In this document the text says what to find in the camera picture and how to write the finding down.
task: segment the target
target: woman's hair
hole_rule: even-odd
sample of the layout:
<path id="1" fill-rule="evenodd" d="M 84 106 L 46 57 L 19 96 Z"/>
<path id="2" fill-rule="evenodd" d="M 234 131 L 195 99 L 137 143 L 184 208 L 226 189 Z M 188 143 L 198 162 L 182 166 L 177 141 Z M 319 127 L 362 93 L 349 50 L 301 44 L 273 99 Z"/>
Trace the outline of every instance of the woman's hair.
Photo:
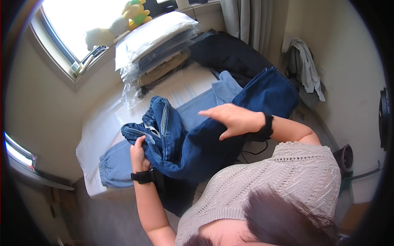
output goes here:
<path id="1" fill-rule="evenodd" d="M 314 215 L 304 204 L 284 200 L 274 191 L 256 191 L 245 206 L 251 232 L 245 242 L 281 246 L 331 246 L 338 242 L 336 226 L 329 218 Z M 211 239 L 193 235 L 184 246 L 214 246 Z"/>

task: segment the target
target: curtain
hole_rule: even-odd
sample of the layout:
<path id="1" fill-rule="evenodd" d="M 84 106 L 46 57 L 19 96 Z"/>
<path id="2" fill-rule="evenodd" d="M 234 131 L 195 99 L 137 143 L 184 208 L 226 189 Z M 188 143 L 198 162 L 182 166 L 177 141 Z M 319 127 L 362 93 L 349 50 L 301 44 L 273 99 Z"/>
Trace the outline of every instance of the curtain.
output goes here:
<path id="1" fill-rule="evenodd" d="M 272 0 L 220 0 L 227 33 L 268 54 Z"/>

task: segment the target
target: beige knit top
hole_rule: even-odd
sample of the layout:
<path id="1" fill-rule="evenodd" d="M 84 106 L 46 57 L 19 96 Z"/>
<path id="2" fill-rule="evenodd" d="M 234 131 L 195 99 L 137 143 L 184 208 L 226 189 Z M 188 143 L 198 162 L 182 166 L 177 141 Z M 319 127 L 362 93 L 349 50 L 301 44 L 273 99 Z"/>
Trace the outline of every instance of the beige knit top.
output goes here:
<path id="1" fill-rule="evenodd" d="M 222 169 L 209 181 L 196 204 L 182 216 L 176 246 L 198 228 L 218 219 L 246 220 L 243 208 L 253 190 L 272 189 L 290 196 L 314 214 L 334 217 L 341 175 L 331 150 L 299 142 L 280 143 L 271 158 Z"/>

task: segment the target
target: woman's left hand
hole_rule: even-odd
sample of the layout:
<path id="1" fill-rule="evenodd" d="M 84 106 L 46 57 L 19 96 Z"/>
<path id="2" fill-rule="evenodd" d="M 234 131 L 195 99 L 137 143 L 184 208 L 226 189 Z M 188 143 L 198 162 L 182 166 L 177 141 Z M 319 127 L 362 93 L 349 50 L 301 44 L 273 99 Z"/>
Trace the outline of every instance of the woman's left hand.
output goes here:
<path id="1" fill-rule="evenodd" d="M 134 145 L 130 147 L 131 165 L 133 173 L 148 171 L 151 163 L 145 158 L 142 143 L 145 141 L 145 136 L 137 138 Z"/>

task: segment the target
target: wrist strap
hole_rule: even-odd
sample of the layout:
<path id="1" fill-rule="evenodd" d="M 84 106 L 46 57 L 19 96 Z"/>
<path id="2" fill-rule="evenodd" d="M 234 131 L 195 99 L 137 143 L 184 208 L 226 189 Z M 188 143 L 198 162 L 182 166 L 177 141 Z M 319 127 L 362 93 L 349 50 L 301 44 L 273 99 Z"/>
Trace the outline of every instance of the wrist strap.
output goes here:
<path id="1" fill-rule="evenodd" d="M 138 181 L 139 184 L 154 182 L 153 169 L 144 172 L 137 172 L 136 174 L 132 173 L 131 179 Z"/>
<path id="2" fill-rule="evenodd" d="M 248 133 L 246 136 L 246 140 L 255 141 L 255 142 L 264 142 L 265 140 L 270 139 L 270 136 L 273 133 L 272 130 L 273 116 L 267 115 L 266 113 L 264 113 L 264 115 L 266 116 L 265 125 L 258 132 Z"/>

